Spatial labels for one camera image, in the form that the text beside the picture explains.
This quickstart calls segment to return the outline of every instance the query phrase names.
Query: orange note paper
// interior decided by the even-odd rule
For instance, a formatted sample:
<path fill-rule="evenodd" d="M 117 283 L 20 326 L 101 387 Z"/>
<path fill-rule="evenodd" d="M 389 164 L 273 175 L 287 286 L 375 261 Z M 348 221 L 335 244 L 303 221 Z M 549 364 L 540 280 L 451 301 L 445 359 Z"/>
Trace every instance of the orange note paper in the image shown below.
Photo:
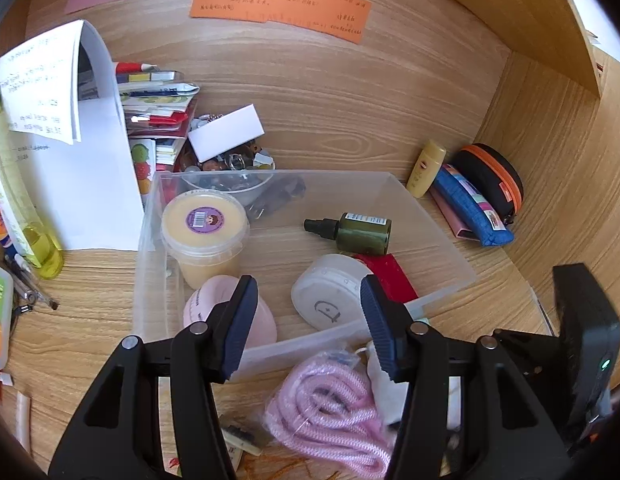
<path fill-rule="evenodd" d="M 279 22 L 360 43 L 367 0 L 192 0 L 193 18 Z"/>

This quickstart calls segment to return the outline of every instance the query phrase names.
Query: wood grain surface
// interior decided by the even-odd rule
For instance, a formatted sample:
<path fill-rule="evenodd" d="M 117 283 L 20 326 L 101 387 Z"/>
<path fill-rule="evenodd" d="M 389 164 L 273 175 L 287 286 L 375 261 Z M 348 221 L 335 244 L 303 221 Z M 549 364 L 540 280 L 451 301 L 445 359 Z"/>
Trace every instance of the wood grain surface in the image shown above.
<path fill-rule="evenodd" d="M 0 23 L 0 57 L 23 43 L 31 0 L 15 0 Z"/>
<path fill-rule="evenodd" d="M 421 204 L 451 238 L 436 205 L 427 198 Z M 476 270 L 478 280 L 433 305 L 429 315 L 437 330 L 466 340 L 475 340 L 494 328 L 546 333 L 530 287 L 503 250 L 478 248 L 464 240 L 456 240 L 455 245 Z M 32 450 L 43 469 L 48 468 L 56 445 L 93 378 L 131 331 L 134 269 L 135 253 L 66 253 L 61 275 L 46 283 L 46 291 L 61 302 L 61 307 L 53 312 L 37 306 L 17 325 L 7 366 L 16 388 L 4 388 L 4 416 L 8 424 L 14 423 L 17 388 L 32 396 Z M 277 323 L 283 328 L 296 320 L 283 318 L 277 319 Z M 219 413 L 238 418 L 253 415 L 286 373 L 273 372 L 215 386 Z M 161 430 L 166 463 L 175 456 L 167 392 L 168 386 L 162 383 Z M 266 479 L 288 467 L 285 478 L 319 480 L 327 479 L 337 469 L 332 464 L 314 462 L 306 466 L 304 461 L 295 462 L 297 459 L 278 446 L 270 446 L 257 461 L 247 458 L 239 476 Z"/>
<path fill-rule="evenodd" d="M 254 103 L 277 168 L 407 179 L 425 141 L 471 142 L 509 49 L 454 0 L 370 0 L 359 45 L 280 23 L 189 18 L 192 0 L 123 0 L 64 15 L 32 0 L 28 37 L 84 18 L 113 59 L 180 70 L 199 112 Z"/>
<path fill-rule="evenodd" d="M 512 54 L 477 137 L 523 180 L 525 200 L 506 249 L 553 315 L 552 266 L 585 262 L 620 315 L 620 63 L 599 49 L 600 99 Z M 620 382 L 620 357 L 612 383 Z"/>
<path fill-rule="evenodd" d="M 457 0 L 509 46 L 600 95 L 592 47 L 573 0 Z"/>

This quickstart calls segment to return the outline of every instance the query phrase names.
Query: blue pencil case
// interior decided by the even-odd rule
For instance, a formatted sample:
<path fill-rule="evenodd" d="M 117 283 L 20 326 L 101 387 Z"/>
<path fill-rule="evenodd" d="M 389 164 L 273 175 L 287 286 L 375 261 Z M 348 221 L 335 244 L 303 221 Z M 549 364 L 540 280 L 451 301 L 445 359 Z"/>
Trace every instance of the blue pencil case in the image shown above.
<path fill-rule="evenodd" d="M 482 246 L 501 246 L 514 240 L 514 234 L 505 227 L 490 203 L 455 167 L 444 164 L 432 186 L 472 230 Z"/>

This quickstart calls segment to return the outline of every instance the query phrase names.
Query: yellow bottle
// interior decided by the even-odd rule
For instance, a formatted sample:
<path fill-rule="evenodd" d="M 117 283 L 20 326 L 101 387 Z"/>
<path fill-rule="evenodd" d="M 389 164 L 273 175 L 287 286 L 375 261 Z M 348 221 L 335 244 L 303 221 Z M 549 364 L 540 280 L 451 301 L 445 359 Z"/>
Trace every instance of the yellow bottle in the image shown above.
<path fill-rule="evenodd" d="M 444 157 L 445 150 L 433 140 L 428 140 L 405 185 L 414 198 L 421 198 L 432 185 Z"/>
<path fill-rule="evenodd" d="M 12 243 L 37 267 L 42 278 L 56 277 L 64 266 L 60 244 L 43 224 L 14 160 L 7 119 L 0 105 L 0 207 Z"/>

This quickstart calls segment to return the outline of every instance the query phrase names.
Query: white round container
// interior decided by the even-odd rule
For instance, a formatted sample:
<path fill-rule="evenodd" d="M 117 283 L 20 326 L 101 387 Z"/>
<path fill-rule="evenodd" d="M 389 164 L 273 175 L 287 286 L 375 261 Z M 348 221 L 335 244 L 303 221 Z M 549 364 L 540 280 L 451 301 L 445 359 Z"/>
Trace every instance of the white round container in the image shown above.
<path fill-rule="evenodd" d="M 292 286 L 292 303 L 299 315 L 317 330 L 363 319 L 361 280 L 372 271 L 344 254 L 315 260 Z"/>
<path fill-rule="evenodd" d="M 161 237 L 191 288 L 218 274 L 238 277 L 239 253 L 250 230 L 245 209 L 221 191 L 177 195 L 161 217 Z"/>

